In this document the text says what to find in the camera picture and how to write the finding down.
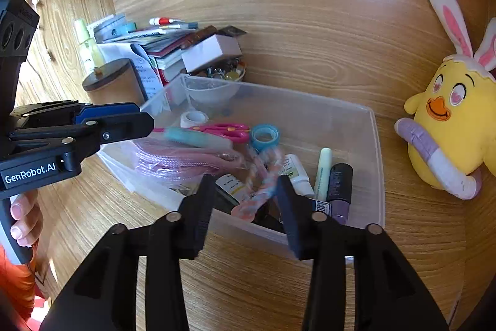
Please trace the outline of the left hand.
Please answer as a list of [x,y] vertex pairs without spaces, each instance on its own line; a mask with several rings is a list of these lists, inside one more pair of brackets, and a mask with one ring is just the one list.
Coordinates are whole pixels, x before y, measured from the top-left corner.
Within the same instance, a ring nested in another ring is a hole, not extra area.
[[21,247],[31,247],[43,229],[43,214],[38,203],[38,191],[26,191],[13,198],[10,208],[14,224],[10,234]]

